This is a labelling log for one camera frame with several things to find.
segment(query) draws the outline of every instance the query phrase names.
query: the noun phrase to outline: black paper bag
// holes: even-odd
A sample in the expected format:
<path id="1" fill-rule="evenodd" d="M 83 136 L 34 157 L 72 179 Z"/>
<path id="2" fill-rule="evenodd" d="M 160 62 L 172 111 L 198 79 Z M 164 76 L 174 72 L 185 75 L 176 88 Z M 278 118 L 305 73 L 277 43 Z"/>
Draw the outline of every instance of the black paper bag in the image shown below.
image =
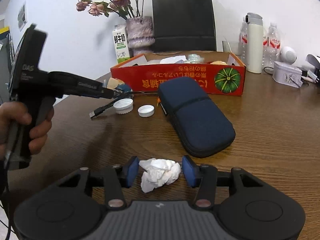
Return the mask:
<path id="1" fill-rule="evenodd" d="M 152 0 L 155 52 L 216 51 L 212 0 Z"/>

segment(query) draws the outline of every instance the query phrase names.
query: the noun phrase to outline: dried rose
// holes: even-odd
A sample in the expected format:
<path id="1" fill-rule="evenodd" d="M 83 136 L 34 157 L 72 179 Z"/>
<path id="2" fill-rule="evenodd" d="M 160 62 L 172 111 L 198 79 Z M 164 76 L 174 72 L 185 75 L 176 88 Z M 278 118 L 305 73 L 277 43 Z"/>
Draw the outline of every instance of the dried rose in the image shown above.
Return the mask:
<path id="1" fill-rule="evenodd" d="M 118 11 L 119 7 L 127 7 L 129 5 L 129 1 L 128 0 L 113 0 L 112 2 L 109 3 L 111 9 Z"/>
<path id="2" fill-rule="evenodd" d="M 89 11 L 90 14 L 93 16 L 99 16 L 102 15 L 102 13 L 105 13 L 104 6 L 102 4 L 96 4 L 95 2 L 91 5 Z"/>
<path id="3" fill-rule="evenodd" d="M 84 11 L 87 6 L 89 6 L 88 2 L 80 1 L 77 3 L 76 8 L 78 12 L 81 12 L 81 11 Z"/>

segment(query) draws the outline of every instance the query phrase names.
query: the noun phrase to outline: vase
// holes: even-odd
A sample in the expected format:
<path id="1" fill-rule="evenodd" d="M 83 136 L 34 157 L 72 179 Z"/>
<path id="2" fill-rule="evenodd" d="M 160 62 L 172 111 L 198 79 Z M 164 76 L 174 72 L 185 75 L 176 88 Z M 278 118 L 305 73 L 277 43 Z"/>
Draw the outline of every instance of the vase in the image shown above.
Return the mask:
<path id="1" fill-rule="evenodd" d="M 155 43 L 152 18 L 150 16 L 127 19 L 128 47 L 133 55 L 152 52 L 150 46 Z"/>

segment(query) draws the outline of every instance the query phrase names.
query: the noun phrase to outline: white thermos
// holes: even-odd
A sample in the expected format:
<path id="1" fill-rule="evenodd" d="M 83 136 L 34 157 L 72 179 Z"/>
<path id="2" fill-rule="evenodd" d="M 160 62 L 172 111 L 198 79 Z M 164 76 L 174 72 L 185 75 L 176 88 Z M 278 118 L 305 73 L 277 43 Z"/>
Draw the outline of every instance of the white thermos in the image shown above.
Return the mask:
<path id="1" fill-rule="evenodd" d="M 263 56 L 262 17 L 255 13 L 248 13 L 245 21 L 248 24 L 247 70 L 252 73 L 261 73 Z"/>

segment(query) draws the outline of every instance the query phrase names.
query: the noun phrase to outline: picture on wall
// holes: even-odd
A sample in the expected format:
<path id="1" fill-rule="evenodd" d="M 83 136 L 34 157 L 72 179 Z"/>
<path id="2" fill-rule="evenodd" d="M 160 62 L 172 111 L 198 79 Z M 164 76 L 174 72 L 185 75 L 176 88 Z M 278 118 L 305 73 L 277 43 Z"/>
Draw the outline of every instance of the picture on wall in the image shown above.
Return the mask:
<path id="1" fill-rule="evenodd" d="M 23 29 L 26 23 L 27 23 L 26 3 L 24 3 L 18 14 L 18 28 L 20 31 Z"/>

